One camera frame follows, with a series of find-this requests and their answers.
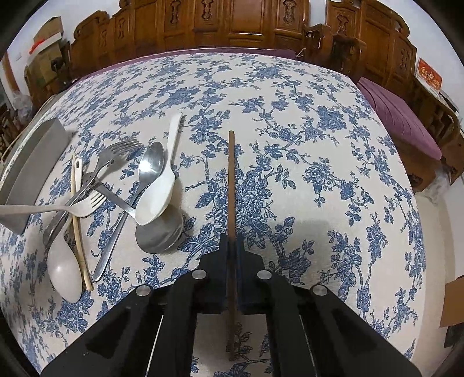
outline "table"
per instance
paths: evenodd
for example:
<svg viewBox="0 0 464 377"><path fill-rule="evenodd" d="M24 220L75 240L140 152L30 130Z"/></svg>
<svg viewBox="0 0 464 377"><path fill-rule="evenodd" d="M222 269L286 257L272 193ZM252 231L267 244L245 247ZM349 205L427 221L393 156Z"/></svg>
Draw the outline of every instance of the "table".
<svg viewBox="0 0 464 377"><path fill-rule="evenodd" d="M85 162L106 145L136 137L166 145L169 119L186 120L174 152L172 203L184 216L173 250L146 254L129 219L102 281L76 304L61 299L46 271L42 232L52 214L31 216L23 235L0 229L1 309L41 370L139 284L160 287L195 269L226 229L227 133L237 156L237 231L268 269L293 284L326 284L411 358L425 297L425 252L411 186L385 128L345 76L269 56L197 53L146 59L76 83L44 115L73 133L38 204L63 203L71 156ZM134 194L142 151L103 178ZM90 271L119 208L106 201L82 220ZM221 317L201 316L192 373L222 377L270 372L263 316L240 318L229 362Z"/></svg>

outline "utensil pile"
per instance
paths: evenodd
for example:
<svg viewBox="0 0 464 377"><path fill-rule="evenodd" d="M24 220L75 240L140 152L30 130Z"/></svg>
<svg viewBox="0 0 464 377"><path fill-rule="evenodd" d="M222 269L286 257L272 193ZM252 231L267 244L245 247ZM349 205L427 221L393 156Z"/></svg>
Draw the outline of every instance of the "utensil pile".
<svg viewBox="0 0 464 377"><path fill-rule="evenodd" d="M183 225L182 214L179 209L169 205L169 202L175 181L171 161L181 120L182 113L177 113L171 118L166 159L160 142L147 147L139 163L139 186L130 204L108 190L98 179L97 174L115 159L143 147L135 139L124 139L106 147L98 155L95 170L84 176L82 176L82 159L79 156L73 156L72 198L65 205L0 205L0 215L59 211L45 229L43 243L46 248L49 248L47 268L50 280L65 300L77 302L82 294L83 280L85 288L92 291L92 282L97 282L103 277L128 215L135 218L137 243L147 253L165 251L180 237ZM139 199L139 204L133 208L132 206L142 191L144 193ZM90 278L81 240L79 218L95 212L106 199L123 209L125 213L118 220ZM76 239L77 255L74 255L64 240L64 234L71 222Z"/></svg>

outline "plastic bag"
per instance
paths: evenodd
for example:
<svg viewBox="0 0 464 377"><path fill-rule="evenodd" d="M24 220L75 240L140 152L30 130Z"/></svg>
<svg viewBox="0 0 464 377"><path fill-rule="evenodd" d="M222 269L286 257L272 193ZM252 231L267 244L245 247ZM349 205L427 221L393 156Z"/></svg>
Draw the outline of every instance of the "plastic bag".
<svg viewBox="0 0 464 377"><path fill-rule="evenodd" d="M32 100L30 96L20 91L13 92L13 107L18 110L18 119L22 125L27 125L32 120Z"/></svg>
<svg viewBox="0 0 464 377"><path fill-rule="evenodd" d="M451 174L443 166L435 171L435 179L420 194L428 198L433 204L437 205L443 195L451 186Z"/></svg>

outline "gray spoon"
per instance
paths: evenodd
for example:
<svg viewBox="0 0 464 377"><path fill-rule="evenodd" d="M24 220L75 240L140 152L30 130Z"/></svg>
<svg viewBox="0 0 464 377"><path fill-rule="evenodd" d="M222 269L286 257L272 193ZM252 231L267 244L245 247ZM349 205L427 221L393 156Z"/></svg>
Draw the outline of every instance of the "gray spoon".
<svg viewBox="0 0 464 377"><path fill-rule="evenodd" d="M179 209L169 204L163 213L147 225L137 225L135 240L149 254L170 249L182 234L184 221Z"/></svg>
<svg viewBox="0 0 464 377"><path fill-rule="evenodd" d="M150 145L145 153L143 154L142 160L139 164L139 187L137 188L137 192L135 193L134 197L132 198L132 202L130 206L134 204L137 197L140 193L152 184L156 178L158 178L163 170L164 165L164 149L163 145L160 142L155 142ZM105 249L102 251L102 255L100 260L95 267L95 271L93 272L92 281L96 282L99 281L103 277L103 273L105 272L106 265L111 258L111 254L113 254L113 250L115 248L117 239L119 234L122 231L122 227L127 219L127 212L124 212L122 217L119 219L118 224L115 227L113 234L111 235L108 243L105 246Z"/></svg>

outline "screw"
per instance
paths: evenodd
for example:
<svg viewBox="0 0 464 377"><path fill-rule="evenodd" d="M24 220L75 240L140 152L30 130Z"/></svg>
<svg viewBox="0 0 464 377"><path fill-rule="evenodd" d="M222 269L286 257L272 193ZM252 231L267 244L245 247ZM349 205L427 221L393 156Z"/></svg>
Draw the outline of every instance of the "screw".
<svg viewBox="0 0 464 377"><path fill-rule="evenodd" d="M138 286L135 292L138 296L143 297L150 294L151 288L149 286Z"/></svg>
<svg viewBox="0 0 464 377"><path fill-rule="evenodd" d="M204 279L206 277L206 271L205 270L194 270L192 272L192 277L197 280Z"/></svg>
<svg viewBox="0 0 464 377"><path fill-rule="evenodd" d="M327 294L327 288L321 284L313 287L313 293L317 296L325 296Z"/></svg>
<svg viewBox="0 0 464 377"><path fill-rule="evenodd" d="M261 280L269 280L272 277L272 274L268 270L261 270L258 271L256 276L258 276Z"/></svg>

